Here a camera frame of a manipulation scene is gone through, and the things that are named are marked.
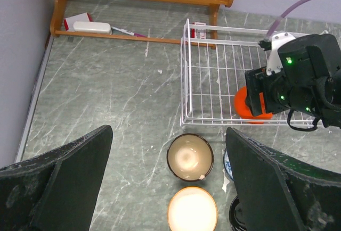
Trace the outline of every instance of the small box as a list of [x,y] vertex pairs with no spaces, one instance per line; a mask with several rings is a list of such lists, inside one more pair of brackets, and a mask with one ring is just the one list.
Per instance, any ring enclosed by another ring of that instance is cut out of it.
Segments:
[[[194,22],[194,25],[206,25],[204,22]],[[191,29],[191,38],[206,39],[205,29]]]
[[92,19],[89,13],[83,13],[83,14],[78,14],[78,15],[74,15],[71,17],[67,17],[64,19],[65,30],[75,31],[74,29],[75,22],[92,22]]

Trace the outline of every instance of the blue and white plate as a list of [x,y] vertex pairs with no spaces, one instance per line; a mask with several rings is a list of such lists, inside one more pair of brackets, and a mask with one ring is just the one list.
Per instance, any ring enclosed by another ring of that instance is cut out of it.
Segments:
[[226,149],[225,149],[225,152],[224,152],[223,164],[224,164],[224,169],[225,169],[226,173],[233,180],[230,159],[229,159],[229,156],[228,156],[228,151]]

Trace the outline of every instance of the green light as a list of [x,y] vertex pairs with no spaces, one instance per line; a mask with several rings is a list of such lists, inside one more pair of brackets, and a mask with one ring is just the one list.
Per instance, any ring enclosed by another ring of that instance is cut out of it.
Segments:
[[293,63],[293,60],[291,59],[291,57],[287,57],[286,59],[287,59],[287,63],[288,64],[292,64]]

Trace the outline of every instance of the dish rack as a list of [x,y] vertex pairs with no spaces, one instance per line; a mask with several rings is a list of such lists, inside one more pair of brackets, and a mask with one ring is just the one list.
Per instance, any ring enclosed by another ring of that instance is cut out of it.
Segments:
[[[225,39],[191,38],[191,29],[217,30]],[[266,30],[193,25],[187,19],[181,39],[181,125],[260,125],[237,115],[234,96],[246,85],[245,71],[266,66],[270,53],[257,43],[265,34]],[[258,121],[263,126],[287,125],[287,114]],[[295,112],[291,124],[308,127],[312,121]]]

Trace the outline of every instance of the beige bowl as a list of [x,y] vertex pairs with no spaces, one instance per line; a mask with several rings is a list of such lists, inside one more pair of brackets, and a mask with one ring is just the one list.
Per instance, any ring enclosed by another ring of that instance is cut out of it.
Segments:
[[168,224],[172,231],[214,231],[217,222],[217,205],[202,188],[186,187],[169,203]]
[[167,151],[169,169],[176,177],[188,182],[204,179],[212,170],[213,162],[211,146],[196,134],[180,135]]

